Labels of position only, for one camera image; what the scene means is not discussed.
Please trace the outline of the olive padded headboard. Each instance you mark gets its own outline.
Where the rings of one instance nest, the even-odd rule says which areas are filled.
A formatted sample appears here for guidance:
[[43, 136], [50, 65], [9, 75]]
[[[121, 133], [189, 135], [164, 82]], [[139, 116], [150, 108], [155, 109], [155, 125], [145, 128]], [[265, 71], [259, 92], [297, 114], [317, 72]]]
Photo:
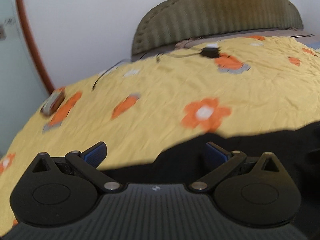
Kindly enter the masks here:
[[132, 55], [193, 37], [260, 29], [302, 29], [289, 0], [167, 0], [140, 21]]

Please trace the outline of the yellow carrot print bedsheet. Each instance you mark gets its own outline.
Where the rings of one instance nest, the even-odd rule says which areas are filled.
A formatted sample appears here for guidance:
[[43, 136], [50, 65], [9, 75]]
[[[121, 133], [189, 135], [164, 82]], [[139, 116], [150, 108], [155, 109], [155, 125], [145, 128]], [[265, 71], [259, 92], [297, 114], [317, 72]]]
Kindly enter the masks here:
[[1, 161], [1, 234], [9, 198], [39, 152], [58, 157], [107, 144], [101, 168], [148, 163], [196, 135], [227, 137], [300, 128], [319, 120], [319, 50], [285, 36], [210, 41], [126, 63], [64, 88], [51, 117], [35, 112]]

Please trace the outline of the brown wallet case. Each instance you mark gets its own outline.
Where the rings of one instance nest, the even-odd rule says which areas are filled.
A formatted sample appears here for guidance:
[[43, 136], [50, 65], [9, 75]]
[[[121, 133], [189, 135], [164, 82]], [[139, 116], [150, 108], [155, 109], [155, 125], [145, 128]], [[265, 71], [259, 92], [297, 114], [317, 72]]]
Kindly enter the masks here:
[[53, 115], [57, 109], [60, 107], [61, 103], [65, 99], [65, 93], [63, 90], [54, 91], [49, 98], [44, 102], [43, 106], [40, 109], [40, 112], [44, 116]]

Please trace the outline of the blue patterned mattress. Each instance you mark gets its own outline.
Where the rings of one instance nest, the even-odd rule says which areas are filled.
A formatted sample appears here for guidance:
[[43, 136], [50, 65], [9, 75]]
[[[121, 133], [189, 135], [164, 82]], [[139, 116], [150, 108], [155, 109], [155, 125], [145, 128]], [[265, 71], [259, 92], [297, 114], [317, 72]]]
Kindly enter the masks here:
[[307, 44], [306, 46], [308, 46], [309, 48], [312, 48], [314, 50], [320, 50], [320, 42]]

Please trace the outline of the black pants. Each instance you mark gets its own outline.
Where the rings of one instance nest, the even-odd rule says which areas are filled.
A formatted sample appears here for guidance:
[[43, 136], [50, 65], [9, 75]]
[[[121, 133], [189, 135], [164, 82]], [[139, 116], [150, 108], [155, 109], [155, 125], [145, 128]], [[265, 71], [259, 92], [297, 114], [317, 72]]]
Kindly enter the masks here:
[[208, 174], [204, 147], [213, 142], [227, 151], [240, 150], [249, 157], [273, 152], [302, 195], [294, 225], [310, 239], [319, 239], [319, 122], [297, 130], [224, 138], [206, 133], [161, 152], [148, 164], [107, 168], [102, 172], [121, 184], [190, 184]]

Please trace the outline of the black power adapter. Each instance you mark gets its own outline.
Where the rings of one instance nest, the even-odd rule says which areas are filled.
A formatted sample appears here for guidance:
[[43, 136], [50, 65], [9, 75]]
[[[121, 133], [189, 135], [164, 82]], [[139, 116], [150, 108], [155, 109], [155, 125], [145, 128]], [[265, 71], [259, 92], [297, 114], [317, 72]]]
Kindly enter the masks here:
[[210, 59], [219, 58], [220, 57], [220, 48], [219, 47], [204, 47], [199, 52], [199, 55], [202, 57], [207, 57]]

